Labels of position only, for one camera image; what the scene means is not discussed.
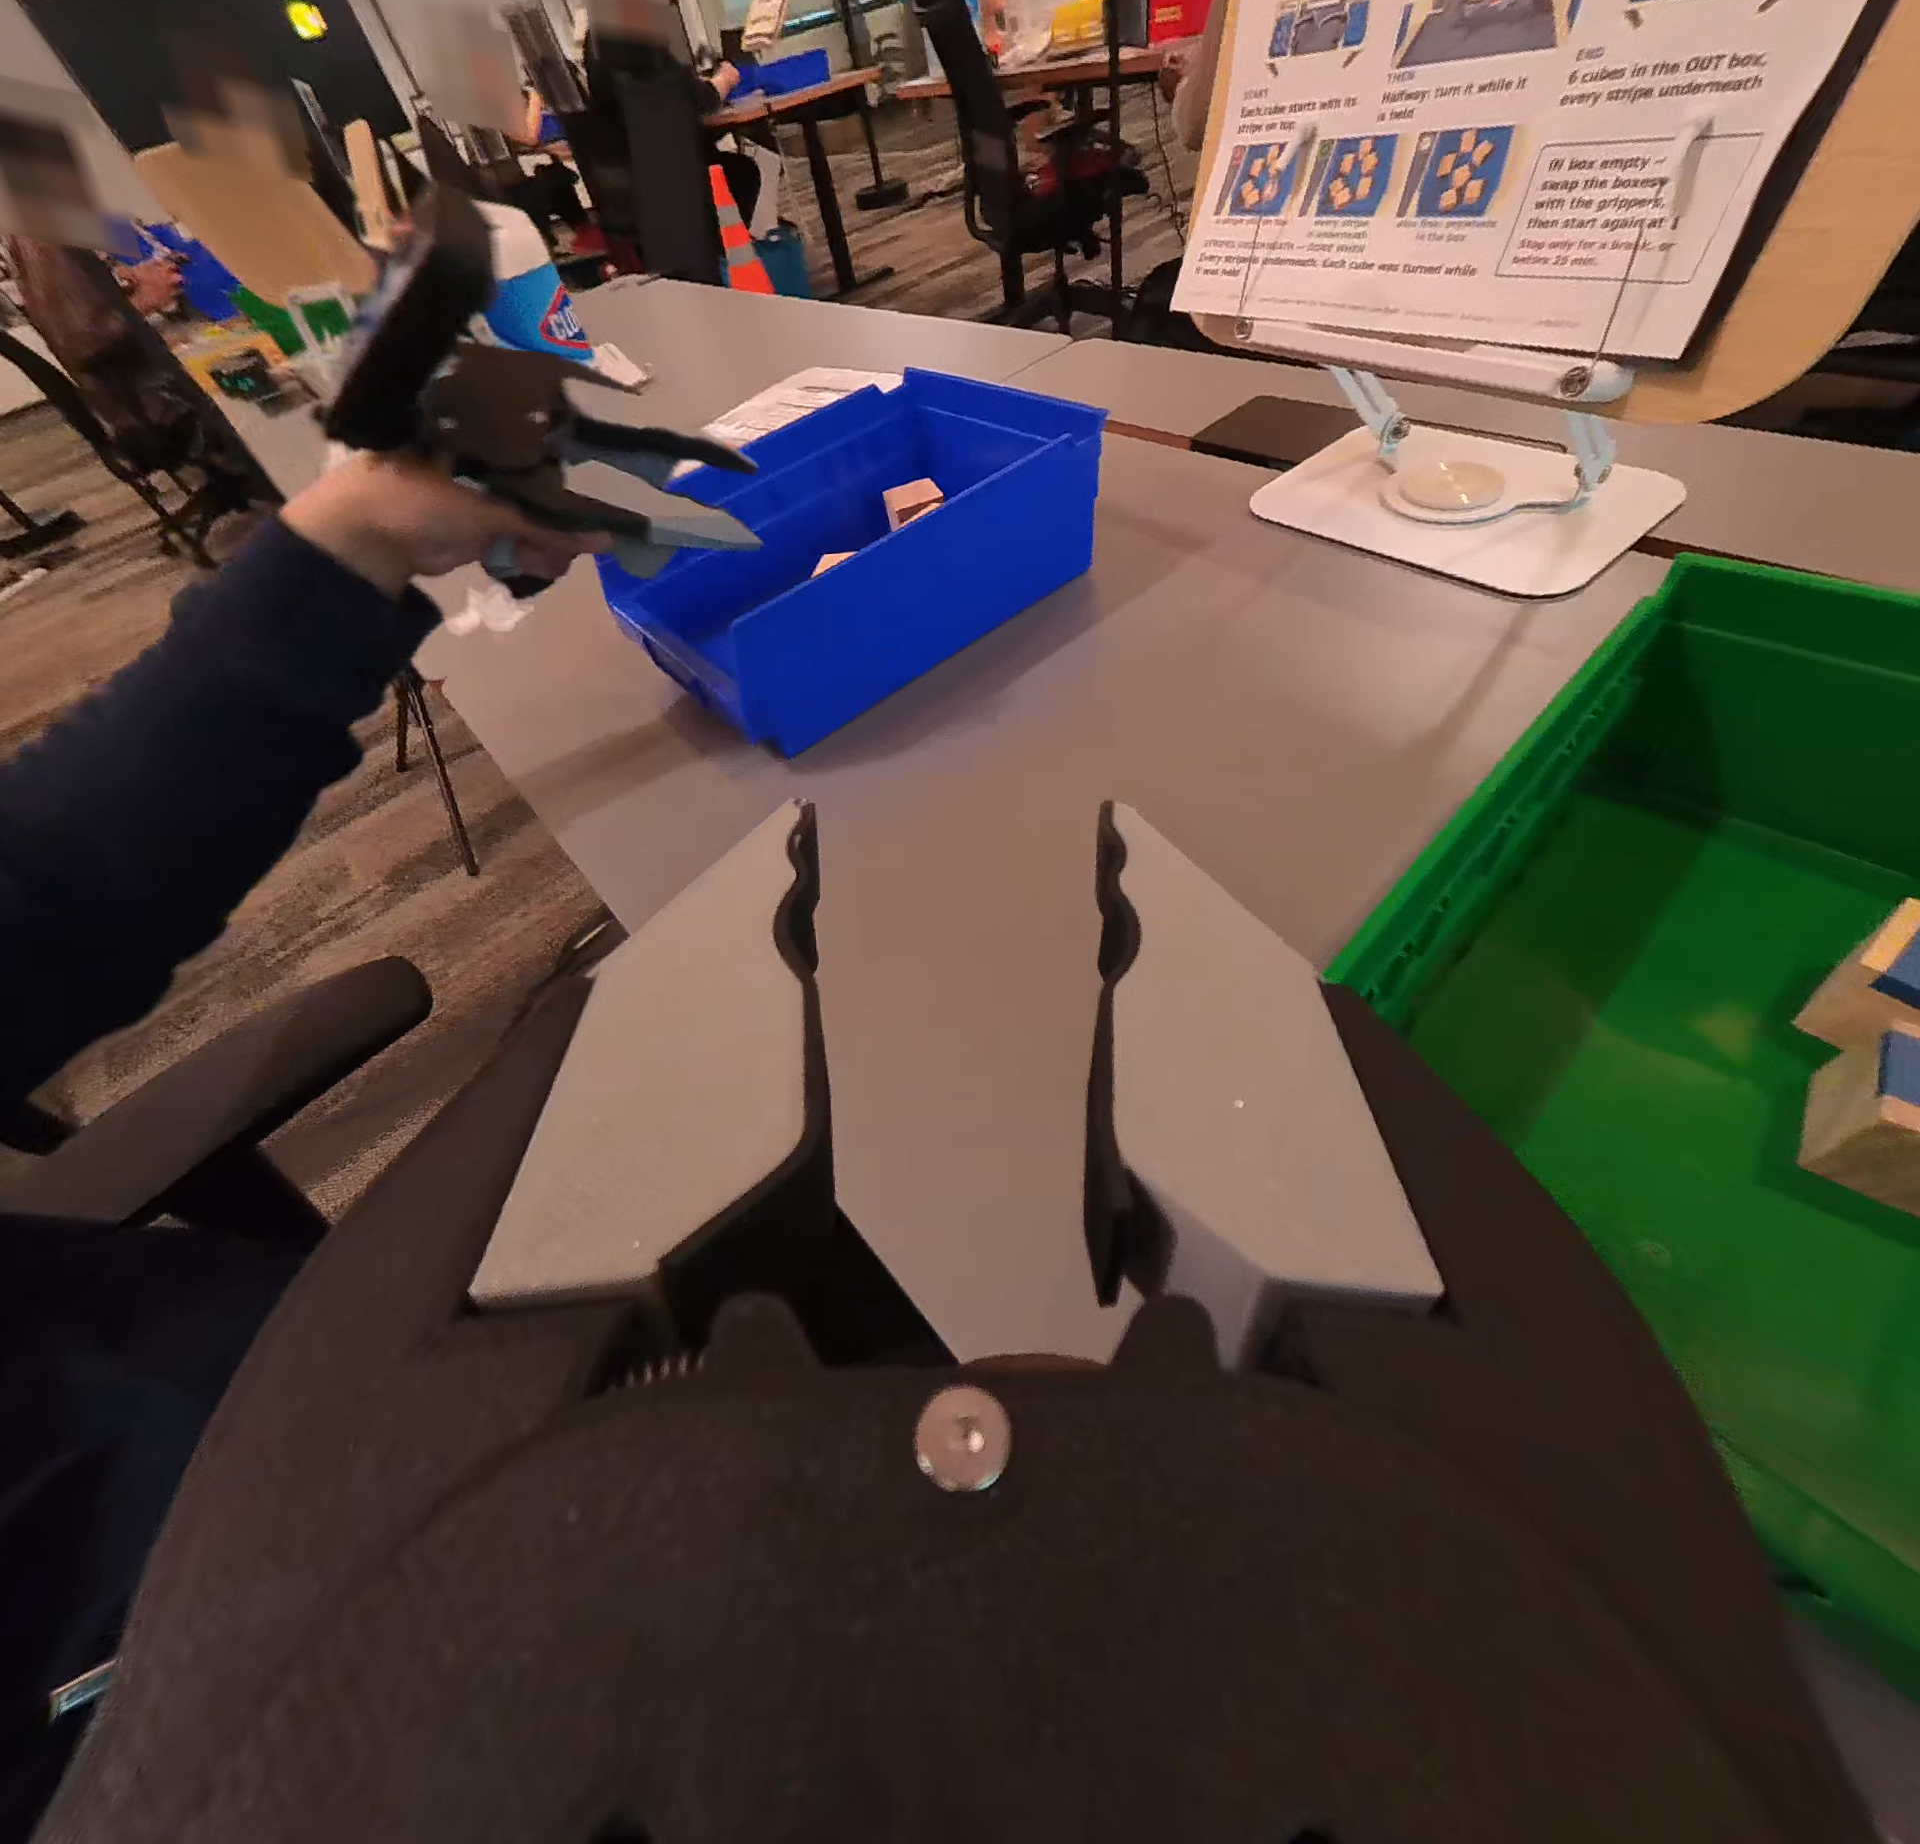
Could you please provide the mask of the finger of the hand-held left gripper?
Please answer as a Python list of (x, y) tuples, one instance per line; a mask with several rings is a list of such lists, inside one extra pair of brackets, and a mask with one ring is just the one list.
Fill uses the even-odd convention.
[(731, 513), (664, 491), (609, 464), (567, 466), (564, 484), (585, 500), (599, 547), (634, 579), (664, 572), (678, 552), (750, 556), (764, 541)]
[(656, 425), (619, 425), (573, 415), (560, 425), (564, 466), (611, 466), (634, 477), (674, 477), (687, 468), (753, 475), (759, 466), (733, 445)]

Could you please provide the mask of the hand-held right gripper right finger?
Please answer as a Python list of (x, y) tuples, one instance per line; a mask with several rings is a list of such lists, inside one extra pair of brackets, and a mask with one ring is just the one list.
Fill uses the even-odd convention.
[(1095, 822), (1082, 1229), (1095, 1296), (1187, 1301), (1220, 1364), (1287, 1315), (1445, 1296), (1317, 968), (1136, 808)]

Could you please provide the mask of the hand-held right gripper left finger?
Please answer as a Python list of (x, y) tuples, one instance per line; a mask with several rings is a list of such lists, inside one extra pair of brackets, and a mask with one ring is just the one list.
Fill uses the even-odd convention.
[(656, 1352), (825, 1261), (836, 1202), (818, 814), (783, 802), (589, 974), (476, 1311), (629, 1302)]

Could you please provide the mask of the blue plastic bin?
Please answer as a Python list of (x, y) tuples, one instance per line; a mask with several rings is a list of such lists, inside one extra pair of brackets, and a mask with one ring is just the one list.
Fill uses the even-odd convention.
[[(599, 557), (621, 635), (747, 741), (795, 757), (945, 665), (1094, 563), (1108, 415), (907, 369), (749, 445), (753, 475), (698, 468), (674, 492), (764, 541), (678, 552), (634, 579)], [(889, 534), (887, 486), (945, 503)], [(812, 579), (828, 552), (858, 550)]]

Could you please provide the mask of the green plastic bin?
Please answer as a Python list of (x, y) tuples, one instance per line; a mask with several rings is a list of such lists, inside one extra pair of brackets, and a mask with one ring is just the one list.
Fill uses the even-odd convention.
[(1916, 1210), (1798, 1161), (1797, 1016), (1916, 897), (1918, 604), (1685, 556), (1336, 956), (1561, 1202), (1797, 1609), (1916, 1699)]

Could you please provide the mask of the person's left forearm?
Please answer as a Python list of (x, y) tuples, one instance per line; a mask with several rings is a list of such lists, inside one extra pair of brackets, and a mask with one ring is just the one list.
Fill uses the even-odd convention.
[(2, 1093), (155, 1012), (281, 862), (440, 623), (277, 518), (2, 772)]

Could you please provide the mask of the person's left hand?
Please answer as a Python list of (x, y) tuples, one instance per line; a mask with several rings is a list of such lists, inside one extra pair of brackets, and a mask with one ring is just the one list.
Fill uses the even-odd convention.
[(349, 454), (291, 498), (278, 523), (394, 598), (418, 579), (495, 557), (512, 577), (551, 583), (577, 559), (613, 547), (611, 534), (542, 525), (441, 466), (402, 454)]

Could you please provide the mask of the white disinfectant wipes canister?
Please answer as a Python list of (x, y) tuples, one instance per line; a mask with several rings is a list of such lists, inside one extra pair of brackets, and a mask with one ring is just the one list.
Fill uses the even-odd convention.
[(483, 200), (476, 211), (494, 248), (494, 298), (476, 321), (481, 339), (546, 352), (629, 393), (643, 390), (652, 382), (647, 369), (619, 348), (589, 340), (540, 228), (514, 205)]

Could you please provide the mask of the printed paper sheet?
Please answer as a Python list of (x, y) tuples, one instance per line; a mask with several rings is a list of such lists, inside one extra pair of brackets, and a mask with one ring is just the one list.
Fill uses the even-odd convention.
[(802, 369), (779, 385), (754, 393), (737, 408), (708, 422), (703, 435), (733, 451), (747, 451), (757, 440), (766, 440), (797, 425), (855, 393), (896, 393), (901, 383), (901, 371)]

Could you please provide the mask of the orange traffic cone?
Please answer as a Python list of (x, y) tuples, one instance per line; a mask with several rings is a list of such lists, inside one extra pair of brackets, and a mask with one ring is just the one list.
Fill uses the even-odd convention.
[(710, 198), (723, 244), (724, 281), (733, 292), (777, 296), (773, 281), (744, 225), (727, 172), (720, 165), (708, 169)]

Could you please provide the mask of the black office chair red detail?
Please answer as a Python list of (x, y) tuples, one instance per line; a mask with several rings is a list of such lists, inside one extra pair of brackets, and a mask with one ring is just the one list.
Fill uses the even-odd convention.
[(996, 257), (1004, 305), (996, 319), (1071, 331), (1077, 316), (1126, 321), (1124, 202), (1149, 188), (1140, 152), (1092, 115), (1047, 129), (1021, 148), (1023, 115), (989, 59), (965, 0), (912, 0), (936, 53), (954, 105), (963, 154), (963, 216)]

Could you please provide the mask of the black rectangular plate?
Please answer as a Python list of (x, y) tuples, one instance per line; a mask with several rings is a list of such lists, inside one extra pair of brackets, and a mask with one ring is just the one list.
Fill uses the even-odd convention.
[(1352, 431), (1366, 432), (1352, 409), (1259, 395), (1192, 432), (1187, 447), (1236, 466), (1289, 471)]

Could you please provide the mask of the wooden document stand white base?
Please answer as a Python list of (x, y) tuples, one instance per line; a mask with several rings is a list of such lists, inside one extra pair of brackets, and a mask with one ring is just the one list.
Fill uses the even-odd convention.
[(1709, 328), (1672, 366), (1588, 352), (1306, 328), (1220, 348), (1320, 369), (1366, 425), (1257, 491), (1268, 525), (1517, 600), (1586, 589), (1674, 515), (1685, 486), (1620, 466), (1622, 428), (1744, 411), (1815, 369), (1916, 235), (1918, 0), (1876, 11), (1809, 138), (1770, 179)]

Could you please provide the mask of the printed instruction sheet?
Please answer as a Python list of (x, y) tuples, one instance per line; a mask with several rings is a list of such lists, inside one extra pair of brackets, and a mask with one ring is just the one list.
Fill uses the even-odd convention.
[(1173, 305), (1678, 365), (1890, 0), (1231, 0)]

